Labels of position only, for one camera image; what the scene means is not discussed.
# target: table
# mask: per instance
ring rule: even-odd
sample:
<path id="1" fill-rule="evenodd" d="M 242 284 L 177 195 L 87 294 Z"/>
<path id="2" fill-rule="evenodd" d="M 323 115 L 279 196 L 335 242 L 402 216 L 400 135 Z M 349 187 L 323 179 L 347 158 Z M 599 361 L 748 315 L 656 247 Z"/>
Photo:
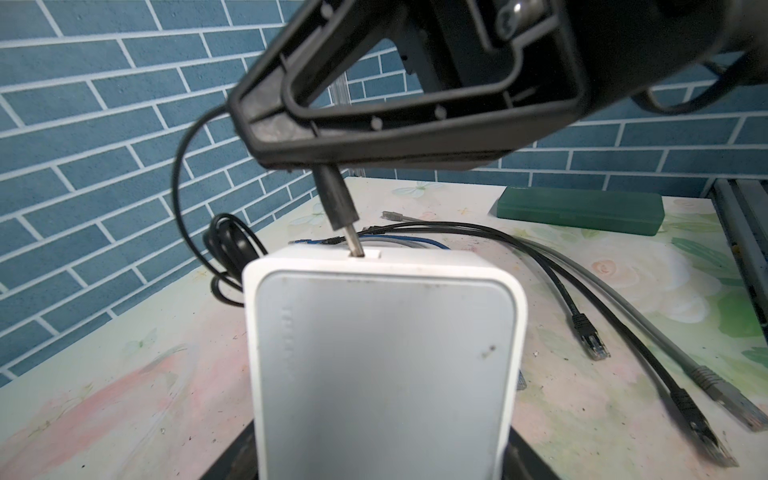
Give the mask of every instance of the table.
<path id="1" fill-rule="evenodd" d="M 664 198 L 655 237 L 502 220 L 503 187 L 347 179 L 361 221 L 382 210 L 483 223 L 591 268 L 699 362 L 768 411 L 768 349 L 709 200 Z M 274 251 L 332 236 L 316 197 L 259 232 Z M 545 275 L 490 240 L 431 235 L 515 275 L 530 317 L 512 425 L 562 477 L 765 478 L 768 433 L 714 404 L 648 338 L 740 462 L 710 463 L 670 419 L 657 384 L 574 293 L 611 351 L 593 362 Z M 245 322 L 218 303 L 202 267 L 0 389 L 0 478 L 198 478 L 253 418 Z"/>

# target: metal pin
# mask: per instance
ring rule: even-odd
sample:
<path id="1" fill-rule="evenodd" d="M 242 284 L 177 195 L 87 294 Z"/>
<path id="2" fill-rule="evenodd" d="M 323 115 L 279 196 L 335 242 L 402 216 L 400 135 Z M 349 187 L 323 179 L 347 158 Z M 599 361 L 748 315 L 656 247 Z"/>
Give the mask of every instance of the metal pin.
<path id="1" fill-rule="evenodd" d="M 362 251 L 362 243 L 357 237 L 355 227 L 347 225 L 344 227 L 344 238 L 346 238 L 346 244 L 349 247 L 349 254 L 353 257 L 364 257 L 366 254 Z"/>

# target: white router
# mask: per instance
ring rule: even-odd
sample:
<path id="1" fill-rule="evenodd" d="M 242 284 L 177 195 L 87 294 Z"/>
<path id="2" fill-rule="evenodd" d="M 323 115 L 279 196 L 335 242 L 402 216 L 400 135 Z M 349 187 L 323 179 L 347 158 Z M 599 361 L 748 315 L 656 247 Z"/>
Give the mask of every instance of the white router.
<path id="1" fill-rule="evenodd" d="M 528 308 L 471 252 L 292 245 L 243 274 L 260 480 L 496 480 Z"/>

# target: blue brick wall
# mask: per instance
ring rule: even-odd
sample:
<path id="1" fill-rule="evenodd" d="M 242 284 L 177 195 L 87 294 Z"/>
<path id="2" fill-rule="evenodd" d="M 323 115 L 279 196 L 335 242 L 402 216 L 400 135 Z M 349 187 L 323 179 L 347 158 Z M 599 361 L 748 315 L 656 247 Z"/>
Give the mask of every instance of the blue brick wall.
<path id="1" fill-rule="evenodd" d="M 736 55 L 719 55 L 723 63 Z M 384 41 L 347 72 L 352 103 L 421 94 Z M 714 82 L 704 67 L 654 88 L 663 104 L 698 95 Z M 768 179 L 768 85 L 739 87 L 691 115 L 660 117 L 629 100 L 468 172 L 366 168 L 367 177 L 453 183 L 657 192 L 703 197 L 717 177 Z"/>
<path id="2" fill-rule="evenodd" d="M 197 267 L 171 158 L 299 5 L 0 0 L 0 386 Z M 212 212 L 257 230 L 314 195 L 308 172 L 264 170 L 227 117 L 182 181 L 198 244 Z"/>

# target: green box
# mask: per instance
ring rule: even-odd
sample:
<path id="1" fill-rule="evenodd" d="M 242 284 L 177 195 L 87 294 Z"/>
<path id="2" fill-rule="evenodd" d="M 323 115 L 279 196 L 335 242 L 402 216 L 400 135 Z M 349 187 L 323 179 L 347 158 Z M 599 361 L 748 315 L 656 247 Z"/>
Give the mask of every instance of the green box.
<path id="1" fill-rule="evenodd" d="M 655 235 L 664 221 L 659 194 L 507 187 L 496 216 L 526 222 Z"/>

